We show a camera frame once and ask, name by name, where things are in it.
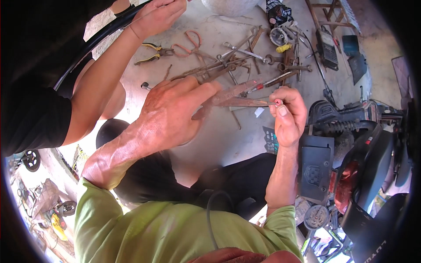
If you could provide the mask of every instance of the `black multimeter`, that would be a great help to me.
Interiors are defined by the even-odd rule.
[[[338,71],[338,57],[332,35],[324,26],[316,30],[317,51],[323,66]]]

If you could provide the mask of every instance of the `black rubber tube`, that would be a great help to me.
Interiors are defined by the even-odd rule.
[[[152,0],[148,0],[130,10],[128,10],[125,14],[117,17],[113,21],[109,22],[106,26],[104,26],[101,30],[99,30],[95,35],[93,35],[88,41],[85,43],[83,48],[77,53],[75,58],[72,60],[71,64],[67,67],[66,71],[62,74],[60,79],[54,85],[54,90],[57,90],[60,85],[62,84],[64,78],[72,72],[73,69],[91,52],[104,38],[111,35],[118,29],[125,27],[131,23],[133,17],[136,13],[142,9],[147,3]]]

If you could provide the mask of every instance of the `yellow-handled pliers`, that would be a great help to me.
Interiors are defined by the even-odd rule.
[[[156,51],[158,51],[158,53],[156,53],[155,55],[153,55],[152,57],[150,57],[148,59],[144,59],[144,60],[136,62],[135,65],[139,65],[139,64],[142,64],[142,63],[146,63],[146,62],[151,62],[155,59],[159,59],[161,56],[172,56],[173,55],[171,53],[168,53],[169,51],[173,51],[172,48],[162,48],[161,46],[157,46],[157,45],[152,44],[152,43],[142,43],[142,46],[153,48]]]

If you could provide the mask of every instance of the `man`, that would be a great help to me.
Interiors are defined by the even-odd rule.
[[[168,8],[151,12],[163,5]],[[146,37],[172,25],[186,0],[147,4],[97,61],[85,57],[56,92],[53,86],[85,44],[86,23],[108,7],[116,16],[131,8],[128,0],[2,3],[2,154],[67,145],[99,119],[115,117],[125,104],[120,78],[130,58]]]
[[[294,202],[298,140],[307,109],[297,90],[281,87],[269,98],[284,102],[270,106],[276,118],[277,156],[261,154],[213,169],[191,188],[174,178],[163,153],[195,136],[203,120],[191,120],[192,114],[219,90],[219,83],[198,85],[193,77],[163,81],[149,92],[135,122],[107,121],[97,146],[109,142],[87,160],[78,186],[79,262],[303,260],[296,243]],[[123,215],[110,189],[128,202],[143,204]],[[242,218],[249,215],[240,215],[266,202],[262,228]]]

